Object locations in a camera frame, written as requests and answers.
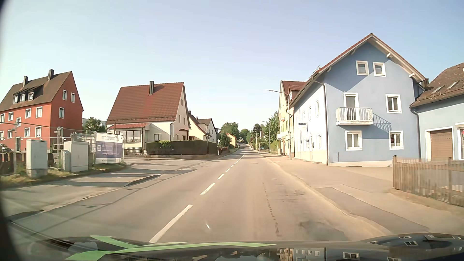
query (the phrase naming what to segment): sky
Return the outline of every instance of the sky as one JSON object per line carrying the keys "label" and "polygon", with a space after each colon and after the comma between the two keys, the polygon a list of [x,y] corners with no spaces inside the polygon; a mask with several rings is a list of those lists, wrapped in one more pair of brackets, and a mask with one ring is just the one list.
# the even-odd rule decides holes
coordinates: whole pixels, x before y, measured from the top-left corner
{"label": "sky", "polygon": [[464,61],[462,0],[11,0],[0,16],[0,97],[72,71],[83,117],[106,120],[121,86],[185,82],[216,128],[278,110],[280,80],[306,81],[374,33],[430,81]]}

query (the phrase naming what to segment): lamp post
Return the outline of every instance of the lamp post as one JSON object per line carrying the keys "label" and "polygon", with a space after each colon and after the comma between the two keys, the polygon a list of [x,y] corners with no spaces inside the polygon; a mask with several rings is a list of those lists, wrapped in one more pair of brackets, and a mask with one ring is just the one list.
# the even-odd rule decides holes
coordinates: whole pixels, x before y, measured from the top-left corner
{"label": "lamp post", "polygon": [[269,149],[269,153],[271,152],[271,124],[267,121],[262,121],[262,122],[265,122],[267,123],[267,132],[268,132],[268,135],[267,135],[267,141],[268,141],[268,149]]}
{"label": "lamp post", "polygon": [[[276,90],[266,90],[266,91],[273,91],[273,92],[283,93],[283,94],[287,95],[287,113],[289,114],[289,121],[290,121],[290,117],[293,117],[293,115],[290,114],[290,95],[288,95],[285,92],[276,91]],[[289,124],[289,149],[290,149],[289,156],[290,156],[290,160],[291,160],[291,131],[290,131],[290,124]]]}

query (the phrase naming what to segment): balcony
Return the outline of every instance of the balcony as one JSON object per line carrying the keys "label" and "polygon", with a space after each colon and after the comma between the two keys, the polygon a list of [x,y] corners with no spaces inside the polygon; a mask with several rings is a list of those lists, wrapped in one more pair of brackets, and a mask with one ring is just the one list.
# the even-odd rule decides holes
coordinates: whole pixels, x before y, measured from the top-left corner
{"label": "balcony", "polygon": [[371,108],[337,108],[337,125],[372,125]]}

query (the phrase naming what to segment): red tiled roof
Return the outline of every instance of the red tiled roof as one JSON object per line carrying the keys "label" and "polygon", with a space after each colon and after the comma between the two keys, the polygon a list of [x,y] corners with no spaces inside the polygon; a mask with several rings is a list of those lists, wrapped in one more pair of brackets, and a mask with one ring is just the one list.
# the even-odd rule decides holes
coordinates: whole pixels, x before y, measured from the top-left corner
{"label": "red tiled roof", "polygon": [[[116,124],[116,129],[132,129],[132,128],[143,128],[146,127],[149,122],[144,122],[144,123],[129,123],[129,124]],[[108,129],[114,129],[115,125],[113,124],[110,126]]]}
{"label": "red tiled roof", "polygon": [[121,87],[107,121],[134,123],[176,120],[184,83],[155,84],[152,95],[149,95],[149,88],[149,85]]}

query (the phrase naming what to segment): advertising banner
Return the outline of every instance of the advertising banner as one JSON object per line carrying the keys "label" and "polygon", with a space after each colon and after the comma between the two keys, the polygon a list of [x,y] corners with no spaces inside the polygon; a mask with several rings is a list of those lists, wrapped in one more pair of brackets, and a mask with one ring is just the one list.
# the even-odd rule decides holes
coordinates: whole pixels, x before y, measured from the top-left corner
{"label": "advertising banner", "polygon": [[97,132],[95,143],[95,164],[121,162],[122,135]]}

